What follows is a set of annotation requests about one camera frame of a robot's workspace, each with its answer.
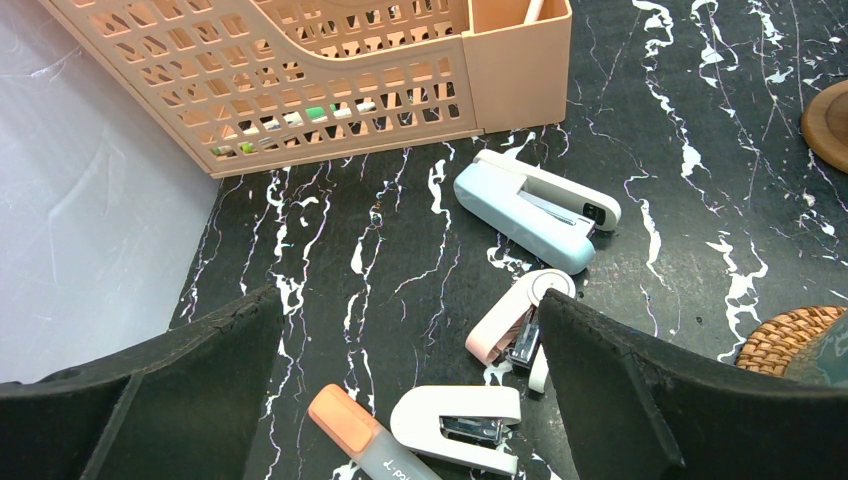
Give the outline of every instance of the plastic basket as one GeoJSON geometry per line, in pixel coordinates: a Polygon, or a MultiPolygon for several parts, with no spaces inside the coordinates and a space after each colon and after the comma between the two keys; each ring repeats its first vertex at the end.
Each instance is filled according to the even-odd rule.
{"type": "Polygon", "coordinates": [[[547,0],[40,0],[214,177],[554,123],[547,0]]]}

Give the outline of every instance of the blue stapler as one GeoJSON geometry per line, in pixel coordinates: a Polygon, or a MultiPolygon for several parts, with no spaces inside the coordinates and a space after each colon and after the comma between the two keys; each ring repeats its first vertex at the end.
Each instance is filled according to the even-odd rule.
{"type": "Polygon", "coordinates": [[[613,230],[621,218],[612,197],[491,150],[474,157],[453,189],[471,213],[569,275],[595,256],[587,238],[594,229],[613,230]]]}

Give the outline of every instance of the mini stapler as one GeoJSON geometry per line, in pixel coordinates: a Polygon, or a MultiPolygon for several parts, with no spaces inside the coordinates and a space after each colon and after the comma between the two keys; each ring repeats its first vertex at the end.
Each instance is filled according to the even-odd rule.
{"type": "Polygon", "coordinates": [[[569,275],[595,256],[592,231],[613,230],[621,218],[614,198],[491,150],[480,151],[453,188],[468,211],[569,275]]]}
{"type": "Polygon", "coordinates": [[[416,387],[392,410],[392,434],[406,448],[501,475],[515,475],[518,457],[496,450],[506,425],[521,421],[518,390],[511,387],[416,387]],[[491,447],[459,441],[488,443],[491,447]]]}
{"type": "Polygon", "coordinates": [[[484,364],[492,363],[503,353],[513,364],[530,369],[528,386],[539,393],[545,392],[548,362],[539,345],[536,307],[549,288],[572,298],[576,292],[574,280],[559,270],[528,272],[498,300],[465,340],[465,348],[484,364]]]}

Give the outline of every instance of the woven rim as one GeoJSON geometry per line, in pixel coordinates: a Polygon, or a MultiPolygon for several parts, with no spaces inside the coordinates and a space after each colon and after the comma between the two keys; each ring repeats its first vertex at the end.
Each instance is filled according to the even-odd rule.
{"type": "Polygon", "coordinates": [[[804,307],[763,322],[736,357],[736,366],[782,377],[798,351],[826,331],[845,313],[845,307],[804,307]]]}

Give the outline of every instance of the black marble tabletop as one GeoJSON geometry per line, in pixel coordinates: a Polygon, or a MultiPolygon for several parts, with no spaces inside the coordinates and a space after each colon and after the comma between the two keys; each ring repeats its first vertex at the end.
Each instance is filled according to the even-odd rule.
{"type": "MultiPolygon", "coordinates": [[[[282,290],[289,322],[246,478],[365,478],[306,415],[328,383],[386,426],[416,385],[514,386],[524,419],[501,448],[520,458],[515,478],[577,477],[555,392],[533,395],[526,372],[463,348],[511,283],[543,268],[456,200],[484,147],[618,200],[621,223],[593,237],[575,281],[627,325],[732,362],[760,321],[848,303],[848,176],[799,133],[802,107],[848,69],[845,3],[573,7],[562,124],[223,182],[172,327],[268,282],[282,290]]],[[[445,479],[503,478],[426,461],[445,479]]]]}

